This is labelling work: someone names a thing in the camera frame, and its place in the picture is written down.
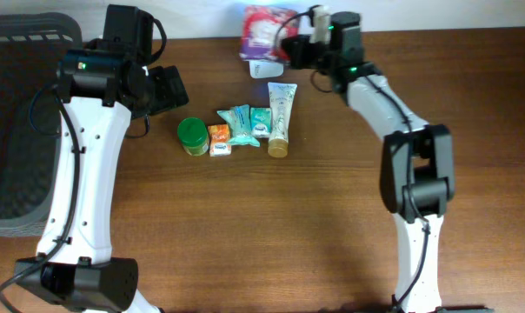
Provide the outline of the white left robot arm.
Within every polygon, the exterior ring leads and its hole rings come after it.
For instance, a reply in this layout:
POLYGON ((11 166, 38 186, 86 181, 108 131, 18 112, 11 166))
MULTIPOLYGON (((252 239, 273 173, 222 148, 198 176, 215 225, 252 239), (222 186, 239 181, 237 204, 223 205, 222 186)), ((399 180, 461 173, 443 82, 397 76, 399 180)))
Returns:
POLYGON ((153 312, 138 289, 138 265, 112 254, 110 212, 116 167, 130 122, 184 106, 176 67, 157 64, 162 24, 134 6, 112 4, 103 35, 70 50, 48 87, 61 115, 50 213, 34 256, 10 279, 72 312, 153 312))

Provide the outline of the green lidded jar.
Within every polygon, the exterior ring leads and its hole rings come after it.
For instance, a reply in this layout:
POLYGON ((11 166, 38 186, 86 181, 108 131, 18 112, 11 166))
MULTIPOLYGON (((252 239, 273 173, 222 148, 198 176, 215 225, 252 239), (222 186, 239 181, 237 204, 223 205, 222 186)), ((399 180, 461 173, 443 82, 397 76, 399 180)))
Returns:
POLYGON ((184 150, 191 156, 201 156, 209 149, 209 133, 200 118, 183 119, 178 125, 177 135, 184 150))

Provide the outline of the purple red Carefree pad pack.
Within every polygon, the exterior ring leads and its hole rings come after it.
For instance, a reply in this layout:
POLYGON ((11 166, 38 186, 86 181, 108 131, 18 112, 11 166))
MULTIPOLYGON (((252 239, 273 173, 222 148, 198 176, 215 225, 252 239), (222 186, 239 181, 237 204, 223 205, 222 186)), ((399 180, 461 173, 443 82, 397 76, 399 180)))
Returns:
POLYGON ((298 21, 292 20, 282 26, 296 14, 297 11, 290 9, 248 5, 243 15, 240 58, 246 61, 287 62, 289 58, 278 42, 298 34, 298 21))

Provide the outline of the small teal tissue pack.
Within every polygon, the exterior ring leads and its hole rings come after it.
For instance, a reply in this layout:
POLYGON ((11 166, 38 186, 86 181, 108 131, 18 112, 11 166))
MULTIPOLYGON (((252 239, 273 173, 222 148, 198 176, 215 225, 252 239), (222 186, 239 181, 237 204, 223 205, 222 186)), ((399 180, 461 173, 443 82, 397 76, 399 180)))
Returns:
POLYGON ((255 138, 269 138, 271 133, 271 108, 250 109, 251 135, 255 138))

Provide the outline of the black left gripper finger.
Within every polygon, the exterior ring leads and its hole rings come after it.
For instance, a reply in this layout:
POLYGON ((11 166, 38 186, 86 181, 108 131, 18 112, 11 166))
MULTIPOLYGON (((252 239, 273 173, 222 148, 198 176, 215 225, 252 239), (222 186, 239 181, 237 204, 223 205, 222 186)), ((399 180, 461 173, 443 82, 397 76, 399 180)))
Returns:
POLYGON ((173 87, 171 86, 172 68, 158 66, 149 70, 151 84, 149 113, 154 116, 175 107, 173 87))
POLYGON ((164 91, 168 106, 178 108, 189 103, 189 96, 181 79, 180 73, 176 66, 170 66, 164 69, 166 76, 166 91, 164 91))

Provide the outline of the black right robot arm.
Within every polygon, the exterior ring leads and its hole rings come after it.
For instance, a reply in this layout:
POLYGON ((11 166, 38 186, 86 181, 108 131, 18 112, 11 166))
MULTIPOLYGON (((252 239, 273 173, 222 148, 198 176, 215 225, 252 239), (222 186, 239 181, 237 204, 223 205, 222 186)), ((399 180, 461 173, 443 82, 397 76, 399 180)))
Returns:
POLYGON ((296 69, 329 77, 331 90, 358 113, 382 141, 379 189, 394 218, 398 278, 393 312, 439 312, 439 241, 448 203, 455 194, 452 136, 414 113, 366 60, 361 17, 330 13, 323 5, 304 11, 312 35, 277 38, 296 69))

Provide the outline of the teal wet wipes pack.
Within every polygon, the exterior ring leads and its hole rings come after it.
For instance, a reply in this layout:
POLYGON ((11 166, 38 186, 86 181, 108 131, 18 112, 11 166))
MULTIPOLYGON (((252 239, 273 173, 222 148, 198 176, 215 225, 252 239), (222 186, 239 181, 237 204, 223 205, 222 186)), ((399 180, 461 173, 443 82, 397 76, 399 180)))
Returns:
POLYGON ((234 145, 251 145, 259 147, 259 141, 251 133, 249 105, 231 107, 229 110, 219 110, 217 115, 229 126, 230 139, 228 143, 234 145))

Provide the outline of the white Pantene tube gold cap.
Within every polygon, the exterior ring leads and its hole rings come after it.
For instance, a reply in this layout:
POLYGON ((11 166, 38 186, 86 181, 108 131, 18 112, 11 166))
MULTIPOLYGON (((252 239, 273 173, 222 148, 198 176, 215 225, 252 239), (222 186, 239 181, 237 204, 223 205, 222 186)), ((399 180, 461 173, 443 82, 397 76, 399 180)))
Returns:
POLYGON ((268 83, 271 108, 271 132, 268 153, 271 157, 283 158, 288 155, 289 120, 295 98, 295 83, 268 83))

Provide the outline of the orange tissue pack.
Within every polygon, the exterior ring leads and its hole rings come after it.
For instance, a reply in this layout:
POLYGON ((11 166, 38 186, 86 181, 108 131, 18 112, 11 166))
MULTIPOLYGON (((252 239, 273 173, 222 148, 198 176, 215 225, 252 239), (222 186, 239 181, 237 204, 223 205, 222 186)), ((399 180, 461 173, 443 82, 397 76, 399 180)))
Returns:
POLYGON ((223 157, 231 154, 229 144, 230 130, 227 124, 211 125, 208 127, 210 136, 209 155, 211 157, 223 157))

